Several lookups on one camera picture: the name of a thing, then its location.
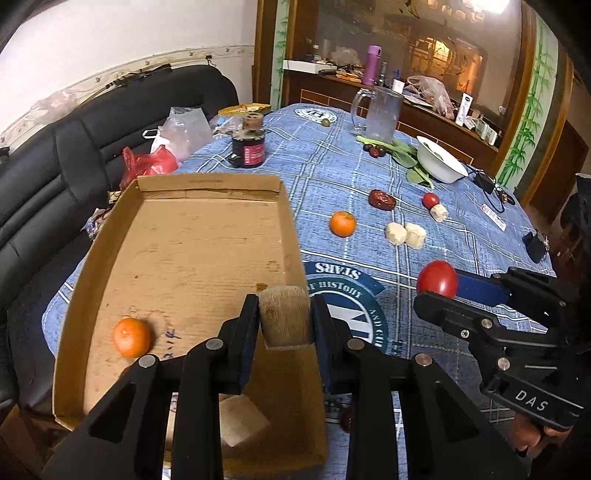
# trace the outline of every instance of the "dark jar with red label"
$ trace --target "dark jar with red label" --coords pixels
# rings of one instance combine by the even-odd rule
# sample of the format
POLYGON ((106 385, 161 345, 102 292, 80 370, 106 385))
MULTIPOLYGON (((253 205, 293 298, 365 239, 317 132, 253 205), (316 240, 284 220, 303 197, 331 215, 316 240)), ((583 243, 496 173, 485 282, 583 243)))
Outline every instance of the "dark jar with red label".
POLYGON ((262 115, 250 113, 244 129, 232 135, 232 153, 228 161, 234 168, 255 168, 265 162, 265 132, 261 130, 262 115))

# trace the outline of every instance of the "black leather sofa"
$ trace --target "black leather sofa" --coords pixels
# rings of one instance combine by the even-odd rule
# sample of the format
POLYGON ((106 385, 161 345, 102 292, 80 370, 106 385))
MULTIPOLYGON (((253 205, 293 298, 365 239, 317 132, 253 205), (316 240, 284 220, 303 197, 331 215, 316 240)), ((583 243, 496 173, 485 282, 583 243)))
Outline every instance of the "black leather sofa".
POLYGON ((162 69, 83 104, 0 164, 0 408, 51 413, 54 358, 41 315, 90 247, 88 217, 118 190, 123 147, 148 152, 142 133, 171 106, 200 106, 210 119, 237 104, 213 67, 162 69))

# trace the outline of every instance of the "door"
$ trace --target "door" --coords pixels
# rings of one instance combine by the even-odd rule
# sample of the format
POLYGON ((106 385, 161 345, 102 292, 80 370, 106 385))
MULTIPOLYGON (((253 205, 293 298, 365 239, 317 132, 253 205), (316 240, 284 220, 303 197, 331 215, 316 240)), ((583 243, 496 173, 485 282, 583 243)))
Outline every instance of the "door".
POLYGON ((577 131, 565 122, 548 170, 530 202, 550 224, 573 190, 574 176, 581 171, 588 151, 577 131))

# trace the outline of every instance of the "bamboo wall painting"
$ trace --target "bamboo wall painting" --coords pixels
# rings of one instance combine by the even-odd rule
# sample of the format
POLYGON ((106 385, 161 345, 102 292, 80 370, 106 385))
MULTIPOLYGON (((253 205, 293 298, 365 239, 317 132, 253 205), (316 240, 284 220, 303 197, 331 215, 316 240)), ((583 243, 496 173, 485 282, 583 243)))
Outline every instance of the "bamboo wall painting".
POLYGON ((530 79, 530 91, 517 131, 507 157, 501 165, 498 182, 510 191, 519 183, 531 156, 540 140, 548 118, 556 71, 558 66, 558 40, 548 25, 535 14, 537 23, 534 69, 530 79))
POLYGON ((289 20, 290 0, 277 2, 275 18, 275 44, 273 48, 273 70, 271 71, 271 108, 281 108, 281 91, 283 90, 283 60, 287 45, 287 22, 289 20))

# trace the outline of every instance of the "glass pitcher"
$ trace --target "glass pitcher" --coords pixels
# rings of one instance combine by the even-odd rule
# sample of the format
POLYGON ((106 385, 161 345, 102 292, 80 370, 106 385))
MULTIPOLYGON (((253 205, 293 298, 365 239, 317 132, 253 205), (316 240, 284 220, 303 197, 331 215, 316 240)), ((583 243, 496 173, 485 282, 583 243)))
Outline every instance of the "glass pitcher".
POLYGON ((373 90, 362 88, 357 92, 351 104, 351 120, 356 130, 365 130, 364 137, 392 143, 394 131, 398 125, 400 110, 404 97, 397 92, 384 87, 374 87, 373 90), (365 121, 357 116, 357 108, 363 97, 371 98, 365 121))

